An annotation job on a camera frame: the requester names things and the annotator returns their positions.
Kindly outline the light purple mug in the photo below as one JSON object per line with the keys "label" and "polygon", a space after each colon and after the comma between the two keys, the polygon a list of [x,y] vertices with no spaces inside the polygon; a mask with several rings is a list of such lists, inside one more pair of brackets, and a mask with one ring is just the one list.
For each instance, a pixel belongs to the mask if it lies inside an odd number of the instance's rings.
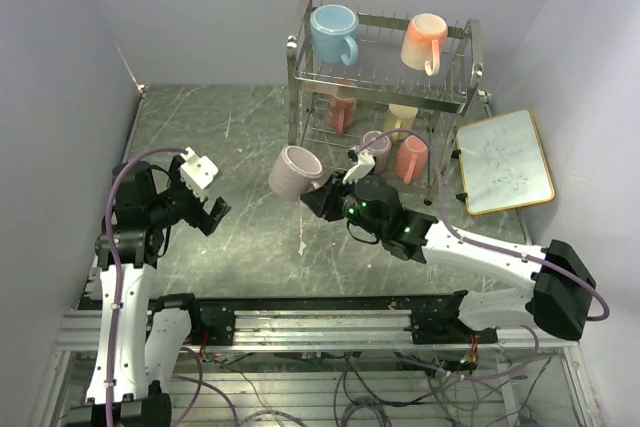
{"label": "light purple mug", "polygon": [[311,151],[297,145],[284,147],[268,177],[274,194],[287,201],[320,187],[324,167]]}

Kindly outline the dark mauve mug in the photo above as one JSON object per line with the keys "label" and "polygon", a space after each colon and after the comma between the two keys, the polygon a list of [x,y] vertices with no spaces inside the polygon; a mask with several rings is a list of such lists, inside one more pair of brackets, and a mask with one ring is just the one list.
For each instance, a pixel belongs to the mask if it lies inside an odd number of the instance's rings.
{"label": "dark mauve mug", "polygon": [[370,140],[374,140],[367,149],[371,152],[375,160],[375,174],[381,174],[386,169],[392,148],[392,142],[388,136],[382,136],[380,139],[377,139],[380,134],[381,132],[377,130],[369,131],[361,140],[362,145],[366,144]]}

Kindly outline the salmon pink mug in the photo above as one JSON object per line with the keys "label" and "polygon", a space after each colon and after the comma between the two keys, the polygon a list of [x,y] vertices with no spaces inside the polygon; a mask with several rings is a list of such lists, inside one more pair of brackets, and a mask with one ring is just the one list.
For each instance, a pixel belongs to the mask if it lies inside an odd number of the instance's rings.
{"label": "salmon pink mug", "polygon": [[404,184],[409,185],[423,175],[428,157],[427,145],[419,137],[411,135],[399,147],[394,162],[394,172]]}

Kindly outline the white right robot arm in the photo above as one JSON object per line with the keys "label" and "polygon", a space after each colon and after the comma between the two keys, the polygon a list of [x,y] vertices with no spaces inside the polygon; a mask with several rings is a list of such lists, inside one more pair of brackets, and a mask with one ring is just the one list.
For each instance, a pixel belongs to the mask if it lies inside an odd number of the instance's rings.
{"label": "white right robot arm", "polygon": [[345,184],[339,174],[300,197],[317,217],[345,220],[372,235],[392,256],[476,270],[505,284],[496,292],[467,292],[440,320],[450,341],[475,331],[526,325],[567,341],[581,339],[596,282],[574,248],[512,244],[457,229],[402,205],[398,191],[375,175]]}

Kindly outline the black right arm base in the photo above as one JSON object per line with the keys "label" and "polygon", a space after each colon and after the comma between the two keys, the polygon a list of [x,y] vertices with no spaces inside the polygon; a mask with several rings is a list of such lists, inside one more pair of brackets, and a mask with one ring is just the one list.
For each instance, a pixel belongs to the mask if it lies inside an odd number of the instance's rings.
{"label": "black right arm base", "polygon": [[409,332],[413,344],[470,344],[473,334],[480,344],[495,344],[498,341],[495,328],[477,330],[459,319],[460,305],[467,295],[467,290],[460,290],[451,294],[398,297],[396,308],[410,311]]}

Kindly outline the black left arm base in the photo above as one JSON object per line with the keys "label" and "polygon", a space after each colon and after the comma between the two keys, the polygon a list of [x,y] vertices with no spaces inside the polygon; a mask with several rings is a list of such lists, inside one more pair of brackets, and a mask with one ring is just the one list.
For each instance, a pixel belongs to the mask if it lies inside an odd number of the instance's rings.
{"label": "black left arm base", "polygon": [[193,344],[230,346],[233,343],[236,316],[230,300],[179,293],[151,299],[148,307],[152,314],[173,308],[185,310],[190,322],[187,340]]}

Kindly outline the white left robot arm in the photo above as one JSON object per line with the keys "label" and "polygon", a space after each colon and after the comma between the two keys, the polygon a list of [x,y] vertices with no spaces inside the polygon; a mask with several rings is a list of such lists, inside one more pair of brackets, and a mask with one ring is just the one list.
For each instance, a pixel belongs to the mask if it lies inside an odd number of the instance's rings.
{"label": "white left robot arm", "polygon": [[172,294],[151,307],[158,261],[179,222],[211,235],[230,206],[217,198],[211,209],[207,188],[219,173],[191,148],[172,148],[163,173],[140,154],[112,171],[101,235],[95,244],[101,285],[101,321],[96,363],[85,402],[71,409],[69,426],[169,426],[168,392],[183,344],[203,334],[196,296]]}

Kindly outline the red mug in rack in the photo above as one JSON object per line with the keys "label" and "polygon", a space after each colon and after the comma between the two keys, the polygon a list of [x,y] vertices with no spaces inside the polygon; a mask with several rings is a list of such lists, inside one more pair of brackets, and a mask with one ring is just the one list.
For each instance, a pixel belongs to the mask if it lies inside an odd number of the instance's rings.
{"label": "red mug in rack", "polygon": [[332,94],[327,105],[327,122],[337,134],[343,135],[353,123],[358,101],[353,96]]}

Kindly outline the metal two-tier dish rack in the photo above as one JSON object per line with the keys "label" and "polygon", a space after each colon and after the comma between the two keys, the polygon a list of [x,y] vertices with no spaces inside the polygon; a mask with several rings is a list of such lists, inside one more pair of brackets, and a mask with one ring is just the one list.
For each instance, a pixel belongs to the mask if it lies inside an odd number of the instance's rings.
{"label": "metal two-tier dish rack", "polygon": [[[410,17],[396,12],[359,13],[353,34],[359,57],[353,65],[322,61],[312,45],[311,17],[318,7],[313,0],[299,0],[286,41],[288,144],[313,151],[330,169],[345,170],[346,149],[366,131],[383,129],[389,105],[415,107],[413,127],[435,147],[436,159],[420,180],[425,201],[431,203],[438,192],[436,175],[446,173],[457,131],[481,93],[484,36],[480,21],[449,25],[441,70],[430,77],[401,61]],[[342,135],[326,120],[329,98],[339,94],[358,103],[353,124]]]}

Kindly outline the cream yellow mug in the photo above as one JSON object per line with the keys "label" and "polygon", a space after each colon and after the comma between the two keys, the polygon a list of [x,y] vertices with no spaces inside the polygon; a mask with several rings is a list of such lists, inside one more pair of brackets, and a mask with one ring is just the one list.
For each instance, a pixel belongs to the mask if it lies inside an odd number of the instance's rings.
{"label": "cream yellow mug", "polygon": [[388,135],[393,144],[398,141],[403,141],[409,136],[407,129],[412,129],[417,113],[418,109],[412,106],[399,104],[390,104],[388,106],[383,130],[390,131],[398,129],[398,132],[393,132]]}

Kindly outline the blue mug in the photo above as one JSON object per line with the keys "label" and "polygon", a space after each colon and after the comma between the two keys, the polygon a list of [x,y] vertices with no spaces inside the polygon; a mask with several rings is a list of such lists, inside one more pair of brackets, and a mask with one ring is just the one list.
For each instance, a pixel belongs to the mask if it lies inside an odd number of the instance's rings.
{"label": "blue mug", "polygon": [[358,15],[343,5],[329,4],[316,8],[310,16],[314,55],[322,62],[354,65],[359,56],[355,31]]}

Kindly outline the orange white mug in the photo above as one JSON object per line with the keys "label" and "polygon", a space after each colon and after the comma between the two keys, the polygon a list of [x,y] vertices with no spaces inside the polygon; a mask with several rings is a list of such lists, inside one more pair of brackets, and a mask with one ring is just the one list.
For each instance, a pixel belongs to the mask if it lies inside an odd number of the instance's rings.
{"label": "orange white mug", "polygon": [[414,70],[435,76],[440,71],[441,53],[448,37],[446,21],[435,14],[422,13],[408,24],[401,47],[401,60]]}

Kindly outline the aluminium mounting rail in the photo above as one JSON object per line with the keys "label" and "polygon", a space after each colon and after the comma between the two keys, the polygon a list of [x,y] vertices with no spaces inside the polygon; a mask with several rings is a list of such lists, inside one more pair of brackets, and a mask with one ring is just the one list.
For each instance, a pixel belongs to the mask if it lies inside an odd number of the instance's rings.
{"label": "aluminium mounting rail", "polygon": [[[311,352],[422,349],[462,349],[461,340],[435,340],[426,330],[410,328],[408,310],[378,311],[236,311],[220,335],[210,330],[206,349],[217,352]],[[100,311],[70,311],[61,321],[54,347],[63,351],[96,351]],[[477,334],[480,348],[534,347],[533,334],[522,327]]]}

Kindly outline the whiteboard with yellow frame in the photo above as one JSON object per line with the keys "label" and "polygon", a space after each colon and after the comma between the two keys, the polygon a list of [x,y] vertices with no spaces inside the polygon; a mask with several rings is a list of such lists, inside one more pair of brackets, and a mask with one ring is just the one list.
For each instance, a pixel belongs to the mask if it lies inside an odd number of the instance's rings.
{"label": "whiteboard with yellow frame", "polygon": [[482,215],[546,203],[555,188],[533,114],[474,122],[456,137],[467,212]]}

